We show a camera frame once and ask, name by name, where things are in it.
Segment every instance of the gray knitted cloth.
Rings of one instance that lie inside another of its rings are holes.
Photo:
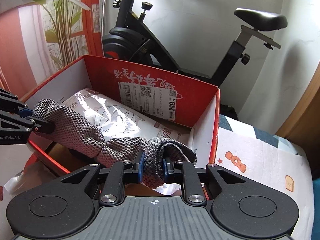
[[[169,156],[172,161],[183,160],[196,163],[196,154],[184,144],[166,138],[143,137],[113,138],[105,141],[98,128],[68,106],[61,106],[51,99],[37,103],[32,117],[55,124],[51,134],[37,132],[38,135],[55,141],[67,148],[81,152],[88,157],[111,167],[114,162],[134,160],[139,151],[144,151],[143,183],[151,188],[162,185],[162,159]]]

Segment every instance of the bike seat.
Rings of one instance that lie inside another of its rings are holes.
[[[280,30],[288,26],[287,18],[281,14],[243,8],[236,9],[234,14],[253,28],[263,32]]]

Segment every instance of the printed label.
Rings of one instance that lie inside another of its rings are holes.
[[[21,136],[0,136],[0,140],[21,140]]]
[[[177,91],[119,82],[121,103],[143,113],[174,121]]]

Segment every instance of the teal fabric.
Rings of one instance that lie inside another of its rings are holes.
[[[315,220],[311,240],[320,239],[320,178],[313,181],[313,196],[315,200]]]

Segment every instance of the plastic bag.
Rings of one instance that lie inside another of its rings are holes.
[[[187,144],[189,134],[169,129],[159,122],[91,89],[83,89],[62,103],[69,106],[103,134],[105,140],[123,137],[172,138]]]
[[[54,176],[41,162],[35,162],[12,177],[4,184],[4,188],[10,195],[16,196],[55,178],[56,176]]]

